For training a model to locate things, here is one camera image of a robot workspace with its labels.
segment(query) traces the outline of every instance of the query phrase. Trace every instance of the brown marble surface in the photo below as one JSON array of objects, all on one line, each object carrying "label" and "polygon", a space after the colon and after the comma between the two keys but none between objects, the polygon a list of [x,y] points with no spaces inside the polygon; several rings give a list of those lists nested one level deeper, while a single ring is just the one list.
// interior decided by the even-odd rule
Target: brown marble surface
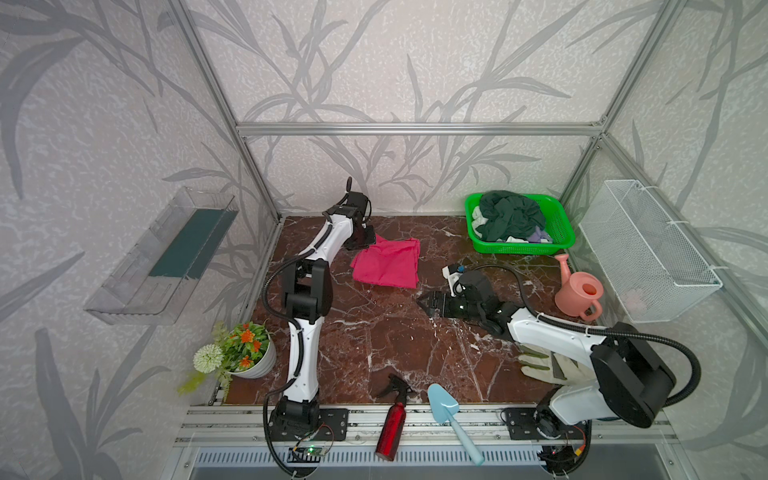
[{"label": "brown marble surface", "polygon": [[[563,316],[554,305],[560,289],[560,269],[552,257],[486,255],[475,252],[464,217],[373,217],[370,223],[387,240],[421,240],[419,285],[415,290],[356,282],[349,263],[357,252],[339,251],[331,266],[333,308],[323,324],[319,342],[319,400],[322,404],[392,401],[375,399],[394,372],[416,391],[409,401],[428,402],[426,390],[442,384],[460,403],[538,402],[551,385],[523,375],[513,343],[494,339],[477,326],[458,320],[430,319],[416,298],[430,290],[446,291],[442,268],[450,263],[514,265],[528,280],[531,305]],[[305,248],[323,224],[322,217],[288,217],[270,263],[278,263]],[[511,273],[487,269],[501,301],[521,298]],[[280,281],[273,282],[270,303],[280,306]],[[270,318],[261,302],[253,320],[273,332],[277,364],[262,379],[234,377],[227,403],[260,404],[265,392],[281,386],[288,376],[288,326]]]}]

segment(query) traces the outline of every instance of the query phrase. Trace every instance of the gardening glove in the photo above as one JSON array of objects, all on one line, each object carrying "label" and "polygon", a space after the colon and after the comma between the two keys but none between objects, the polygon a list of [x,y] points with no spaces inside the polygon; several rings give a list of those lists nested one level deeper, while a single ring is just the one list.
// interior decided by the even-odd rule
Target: gardening glove
[{"label": "gardening glove", "polygon": [[567,356],[553,353],[540,346],[518,343],[522,355],[520,370],[533,379],[557,385],[576,385],[595,378],[594,372]]}]

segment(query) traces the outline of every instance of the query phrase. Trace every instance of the trowel handle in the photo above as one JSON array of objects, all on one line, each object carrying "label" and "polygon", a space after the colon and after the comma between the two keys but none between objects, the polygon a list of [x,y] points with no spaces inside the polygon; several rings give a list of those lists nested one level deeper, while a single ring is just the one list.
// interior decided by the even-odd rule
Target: trowel handle
[{"label": "trowel handle", "polygon": [[464,446],[464,450],[467,451],[469,457],[472,459],[475,465],[482,465],[482,463],[485,461],[485,457],[482,456],[482,453],[480,453],[478,448],[475,446],[475,443],[472,441],[472,439],[469,438],[469,435],[467,435],[467,432],[464,431],[462,426],[456,422],[456,419],[453,418],[453,415],[449,415],[449,419],[451,420],[451,427],[453,427],[453,431],[456,432],[458,440]]}]

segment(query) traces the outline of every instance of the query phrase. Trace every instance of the pink watering can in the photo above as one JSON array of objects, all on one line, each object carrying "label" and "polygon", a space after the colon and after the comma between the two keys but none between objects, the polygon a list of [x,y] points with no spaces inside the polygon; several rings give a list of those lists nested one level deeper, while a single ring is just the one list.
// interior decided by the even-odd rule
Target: pink watering can
[{"label": "pink watering can", "polygon": [[[598,299],[603,296],[603,284],[586,272],[571,273],[568,268],[568,254],[561,253],[554,258],[560,262],[563,287],[554,295],[554,304],[569,316],[580,316],[586,322],[594,322],[603,313]],[[592,307],[592,314],[587,309]]]}]

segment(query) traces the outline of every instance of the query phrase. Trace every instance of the clear plastic shelf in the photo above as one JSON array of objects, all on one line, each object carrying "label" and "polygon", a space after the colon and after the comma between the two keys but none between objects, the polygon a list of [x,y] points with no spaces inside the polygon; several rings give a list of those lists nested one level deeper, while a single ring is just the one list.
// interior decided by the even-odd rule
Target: clear plastic shelf
[{"label": "clear plastic shelf", "polygon": [[182,187],[85,311],[110,325],[173,325],[237,212],[232,194]]}]

